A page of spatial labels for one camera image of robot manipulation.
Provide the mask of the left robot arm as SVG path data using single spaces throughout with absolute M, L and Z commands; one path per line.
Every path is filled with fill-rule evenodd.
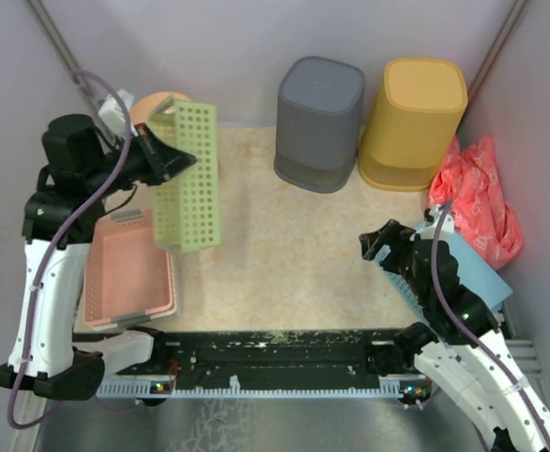
M 88 400 L 110 374 L 134 364 L 152 374 L 168 366 L 170 352 L 150 329 L 134 328 L 90 350 L 76 347 L 73 314 L 105 198 L 137 184 L 164 184 L 197 159 L 145 123 L 109 153 L 101 136 L 91 117 L 70 114 L 52 120 L 41 137 L 48 163 L 24 206 L 23 308 L 14 347 L 0 364 L 0 387 L 54 401 Z

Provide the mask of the yellow mesh bin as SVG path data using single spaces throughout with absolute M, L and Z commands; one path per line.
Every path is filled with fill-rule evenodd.
M 359 147 L 365 183 L 400 192 L 429 188 L 467 104 L 456 64 L 424 57 L 389 61 Z

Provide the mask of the pink plastic basket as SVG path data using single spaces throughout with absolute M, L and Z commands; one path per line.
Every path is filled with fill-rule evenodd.
M 151 211 L 115 212 L 96 223 L 83 301 L 84 322 L 96 331 L 176 312 L 175 265 L 154 242 Z

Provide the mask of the orange capybara bucket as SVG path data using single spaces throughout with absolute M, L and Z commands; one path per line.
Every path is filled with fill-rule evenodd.
M 159 91 L 149 94 L 136 101 L 130 109 L 131 121 L 134 125 L 147 122 L 154 112 L 171 115 L 175 111 L 174 105 L 164 105 L 169 99 L 174 98 L 186 102 L 191 102 L 192 99 L 185 94 L 177 91 Z

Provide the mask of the green plastic basket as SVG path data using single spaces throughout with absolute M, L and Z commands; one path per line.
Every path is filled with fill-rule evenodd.
M 150 130 L 196 163 L 153 191 L 154 240 L 188 253 L 221 243 L 217 110 L 171 94 L 152 111 Z

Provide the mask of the blue plastic basket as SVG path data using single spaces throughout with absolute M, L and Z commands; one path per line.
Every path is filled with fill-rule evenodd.
M 458 233 L 442 231 L 440 243 L 445 242 L 452 257 L 458 261 L 460 283 L 477 294 L 495 317 L 500 319 L 503 302 L 513 293 L 510 286 L 461 238 Z M 426 323 L 422 307 L 409 284 L 399 274 L 383 270 L 387 279 L 409 304 L 418 318 Z

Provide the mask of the grey mesh bin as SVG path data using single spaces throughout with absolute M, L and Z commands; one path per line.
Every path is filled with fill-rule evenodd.
M 316 193 L 340 190 L 353 171 L 365 76 L 320 56 L 296 61 L 277 103 L 274 170 L 287 183 Z

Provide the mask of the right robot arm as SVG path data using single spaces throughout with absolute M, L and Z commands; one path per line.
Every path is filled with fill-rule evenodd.
M 508 285 L 448 225 L 431 252 L 431 219 L 413 229 L 389 220 L 361 234 L 361 254 L 418 313 L 394 338 L 403 371 L 431 379 L 492 451 L 550 451 L 550 410 L 517 363 L 493 316 Z

